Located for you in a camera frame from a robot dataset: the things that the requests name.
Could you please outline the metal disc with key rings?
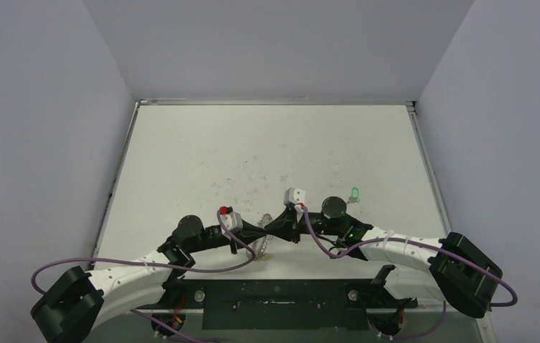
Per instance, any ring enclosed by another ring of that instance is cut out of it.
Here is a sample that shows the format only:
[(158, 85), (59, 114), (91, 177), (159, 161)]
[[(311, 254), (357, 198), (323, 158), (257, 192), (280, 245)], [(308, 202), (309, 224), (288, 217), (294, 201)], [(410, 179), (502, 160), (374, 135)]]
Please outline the metal disc with key rings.
[[(257, 222), (256, 226), (264, 228), (268, 223), (273, 220), (272, 216), (268, 213), (265, 213), (261, 216), (260, 220)], [(256, 241), (250, 243), (249, 248), (254, 250), (255, 261), (259, 261), (259, 258), (263, 254), (270, 254), (266, 252), (269, 242), (272, 240), (271, 236), (266, 235), (264, 238), (257, 239)]]

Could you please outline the key with green tag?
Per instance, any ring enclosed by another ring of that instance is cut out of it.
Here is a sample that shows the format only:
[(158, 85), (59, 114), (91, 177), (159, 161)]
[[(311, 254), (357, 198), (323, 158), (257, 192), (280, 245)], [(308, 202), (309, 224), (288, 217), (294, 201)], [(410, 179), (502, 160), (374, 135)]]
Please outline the key with green tag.
[(359, 197), (360, 197), (360, 193), (359, 193), (359, 188), (358, 187), (353, 187), (351, 189), (351, 193), (350, 193), (350, 196), (347, 200), (347, 203), (348, 204), (355, 204), (357, 202), (359, 202)]

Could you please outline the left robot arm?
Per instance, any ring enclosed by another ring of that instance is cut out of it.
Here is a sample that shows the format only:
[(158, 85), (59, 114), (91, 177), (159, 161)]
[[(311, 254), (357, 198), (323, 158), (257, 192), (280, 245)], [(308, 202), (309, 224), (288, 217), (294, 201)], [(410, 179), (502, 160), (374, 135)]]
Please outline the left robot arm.
[(35, 303), (31, 316), (47, 342), (82, 342), (94, 327), (129, 310), (174, 306), (178, 278), (195, 264), (192, 253), (226, 245), (247, 248), (264, 235), (236, 212), (221, 214), (210, 227), (195, 215), (185, 216), (163, 244), (134, 261), (107, 259), (106, 269), (68, 269)]

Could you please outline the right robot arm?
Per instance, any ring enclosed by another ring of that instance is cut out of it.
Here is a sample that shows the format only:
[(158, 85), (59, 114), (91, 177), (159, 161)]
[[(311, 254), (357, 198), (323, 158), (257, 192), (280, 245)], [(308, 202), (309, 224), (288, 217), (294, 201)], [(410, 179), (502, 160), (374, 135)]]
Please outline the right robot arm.
[(442, 238), (411, 237), (364, 223), (347, 212), (346, 202), (329, 197), (320, 212), (302, 203), (285, 203), (279, 217), (264, 231), (286, 241), (310, 234), (317, 247), (331, 258), (351, 257), (406, 267), (414, 277), (392, 272), (371, 286), (373, 301), (382, 307), (397, 299), (445, 301), (462, 314), (482, 318), (496, 306), (492, 301), (503, 277), (502, 270), (463, 234)]

